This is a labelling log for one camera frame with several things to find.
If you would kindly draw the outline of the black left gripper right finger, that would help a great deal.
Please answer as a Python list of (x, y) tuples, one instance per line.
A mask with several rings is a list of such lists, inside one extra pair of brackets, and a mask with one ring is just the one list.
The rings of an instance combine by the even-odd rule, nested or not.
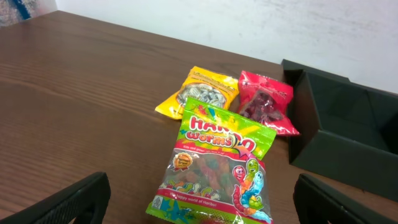
[(300, 174), (293, 193), (301, 224), (397, 224), (308, 174)]

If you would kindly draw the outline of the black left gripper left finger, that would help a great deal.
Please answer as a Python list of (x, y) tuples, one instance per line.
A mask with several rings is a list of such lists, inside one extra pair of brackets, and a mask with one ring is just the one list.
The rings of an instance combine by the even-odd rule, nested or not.
[(111, 197), (108, 176), (95, 172), (1, 224), (102, 224)]

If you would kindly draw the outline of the black box with lid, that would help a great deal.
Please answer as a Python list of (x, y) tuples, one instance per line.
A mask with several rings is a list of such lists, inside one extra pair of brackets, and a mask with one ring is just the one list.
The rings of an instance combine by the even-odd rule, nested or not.
[(397, 94), (284, 59), (291, 165), (397, 200)]

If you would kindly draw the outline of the Haribo worms candy bag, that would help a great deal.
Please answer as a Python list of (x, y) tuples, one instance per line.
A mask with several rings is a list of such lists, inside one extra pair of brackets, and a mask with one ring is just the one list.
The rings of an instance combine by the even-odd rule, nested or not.
[(189, 98), (146, 212), (172, 223), (273, 224), (262, 158), (276, 131)]

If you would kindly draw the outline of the red Hacks candy bag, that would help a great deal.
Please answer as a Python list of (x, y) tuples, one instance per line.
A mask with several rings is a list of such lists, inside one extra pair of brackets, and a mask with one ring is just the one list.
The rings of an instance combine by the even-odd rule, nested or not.
[(279, 136), (300, 134), (286, 115), (287, 107), (294, 96), (292, 86), (243, 70), (238, 88), (238, 113), (241, 116), (276, 130)]

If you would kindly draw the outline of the yellow Hacks candy bag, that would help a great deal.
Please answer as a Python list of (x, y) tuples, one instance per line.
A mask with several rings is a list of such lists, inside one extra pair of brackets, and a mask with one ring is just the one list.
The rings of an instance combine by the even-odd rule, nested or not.
[(181, 88), (155, 111), (172, 119), (182, 119), (189, 98), (228, 109), (238, 93), (238, 79), (194, 66)]

